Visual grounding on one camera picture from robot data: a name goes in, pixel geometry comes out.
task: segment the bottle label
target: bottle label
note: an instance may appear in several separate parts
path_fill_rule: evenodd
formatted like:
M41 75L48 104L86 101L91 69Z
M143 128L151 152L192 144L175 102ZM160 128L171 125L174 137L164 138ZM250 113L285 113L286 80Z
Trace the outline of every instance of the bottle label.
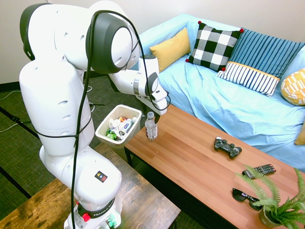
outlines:
M156 126L153 129L147 129L146 128L146 136L149 139L155 139L158 136L158 127Z

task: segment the black and white checkered pillow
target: black and white checkered pillow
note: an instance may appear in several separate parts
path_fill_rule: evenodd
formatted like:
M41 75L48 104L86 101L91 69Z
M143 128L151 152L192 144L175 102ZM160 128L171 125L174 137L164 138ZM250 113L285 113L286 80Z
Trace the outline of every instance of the black and white checkered pillow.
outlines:
M240 34L240 31L214 29L201 21L196 43L187 62L220 71L225 68Z

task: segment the white wall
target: white wall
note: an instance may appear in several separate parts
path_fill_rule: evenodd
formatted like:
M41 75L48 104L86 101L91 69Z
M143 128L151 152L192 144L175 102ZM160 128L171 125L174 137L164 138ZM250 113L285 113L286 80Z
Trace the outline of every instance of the white wall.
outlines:
M89 7L97 0L49 0L53 4ZM138 33L181 13L210 19L264 34L305 42L304 0L113 0ZM19 20L30 4L46 0L0 0L0 83L17 82L29 62L23 53Z

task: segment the black sunglasses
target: black sunglasses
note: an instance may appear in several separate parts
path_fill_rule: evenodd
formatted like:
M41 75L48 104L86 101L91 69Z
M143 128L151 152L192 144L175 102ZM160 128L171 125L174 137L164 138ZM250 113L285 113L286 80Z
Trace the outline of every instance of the black sunglasses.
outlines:
M233 198L239 202L243 202L245 199L248 199L250 202L250 206L255 210L260 210L263 208L263 206L254 206L253 205L253 203L259 201L258 198L251 197L251 196L245 194L244 192L242 192L238 189L235 189L235 188L233 188L232 194L233 194Z

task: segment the plastic basket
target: plastic basket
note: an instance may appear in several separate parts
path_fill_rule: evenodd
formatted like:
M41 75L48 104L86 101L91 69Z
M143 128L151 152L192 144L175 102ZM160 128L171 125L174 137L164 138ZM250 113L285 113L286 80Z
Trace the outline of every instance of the plastic basket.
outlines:
M115 141L106 137L106 132L109 128L110 119L118 119L120 116L130 118L137 117L137 120L132 125L129 132L126 134L126 137L122 141ZM108 145L114 152L116 152L119 156L125 157L122 154L122 150L124 145L136 135L137 132L140 131L140 120L141 120L142 112L140 110L134 109L132 107L126 105L117 105L101 122L99 127L95 131L95 135L99 138L100 141L104 142Z

